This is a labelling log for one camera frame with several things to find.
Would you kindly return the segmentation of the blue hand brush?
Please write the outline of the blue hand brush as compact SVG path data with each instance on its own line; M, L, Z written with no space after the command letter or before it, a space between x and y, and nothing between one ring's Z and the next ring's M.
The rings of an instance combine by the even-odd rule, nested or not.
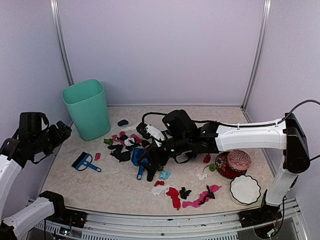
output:
M71 164L71 166L79 172L85 171L87 169L92 169L98 173L102 172L101 168L93 165L93 156L84 151L80 154L80 156L77 157L77 159Z

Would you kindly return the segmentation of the blue dustpan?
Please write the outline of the blue dustpan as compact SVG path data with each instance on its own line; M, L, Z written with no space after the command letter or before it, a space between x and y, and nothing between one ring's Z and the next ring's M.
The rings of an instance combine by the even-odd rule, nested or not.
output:
M147 159L147 150L135 147L131 155L131 162L134 166L138 167L136 179L141 180L145 167L149 166L149 162Z

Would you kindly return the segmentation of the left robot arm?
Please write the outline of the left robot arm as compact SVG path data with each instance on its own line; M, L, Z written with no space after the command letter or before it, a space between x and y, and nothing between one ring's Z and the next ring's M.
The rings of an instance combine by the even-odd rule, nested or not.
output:
M42 112L22 112L13 137L0 148L0 209L5 209L13 183L28 161L37 164L35 156L47 158L71 136L72 129L59 120L50 124ZM45 191L30 205L16 214L0 219L0 238L20 240L39 222L54 217L63 223L70 218L62 195Z

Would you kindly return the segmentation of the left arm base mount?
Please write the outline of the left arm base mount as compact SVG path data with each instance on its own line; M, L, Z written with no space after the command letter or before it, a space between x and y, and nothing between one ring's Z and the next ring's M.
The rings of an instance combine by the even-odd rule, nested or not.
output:
M87 213L66 208L64 197L61 194L46 190L42 192L39 197L46 198L53 203L54 213L48 216L46 220L68 225L70 228L84 228Z

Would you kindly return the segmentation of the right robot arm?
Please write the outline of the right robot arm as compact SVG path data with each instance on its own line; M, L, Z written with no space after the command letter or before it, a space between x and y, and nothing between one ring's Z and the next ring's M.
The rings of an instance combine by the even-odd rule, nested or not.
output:
M237 149L278 149L283 151L282 168L277 172L271 187L266 190L263 205L256 210L256 218L266 222L275 212L300 173L310 167L307 138L292 113L284 118L269 122L226 124L213 120L203 120L202 126L192 120L183 109L162 114L162 122L170 137L142 122L143 133L152 138L144 158L143 167L147 171L147 181L151 182L156 171L165 166L169 158L188 153L188 159L198 154L217 154Z

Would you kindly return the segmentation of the teal plastic waste bin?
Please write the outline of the teal plastic waste bin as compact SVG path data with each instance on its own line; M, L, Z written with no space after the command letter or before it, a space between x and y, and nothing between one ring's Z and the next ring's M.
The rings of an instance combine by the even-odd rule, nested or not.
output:
M88 79L69 86L62 91L62 99L82 140L92 141L110 131L105 88L100 81Z

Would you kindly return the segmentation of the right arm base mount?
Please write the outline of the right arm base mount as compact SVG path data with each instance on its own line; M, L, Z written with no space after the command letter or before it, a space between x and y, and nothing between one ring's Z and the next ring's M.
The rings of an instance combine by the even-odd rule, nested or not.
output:
M267 190L264 192L259 208L244 210L238 213L242 228L268 223L283 217L280 211L280 205L271 206L266 203L267 192Z

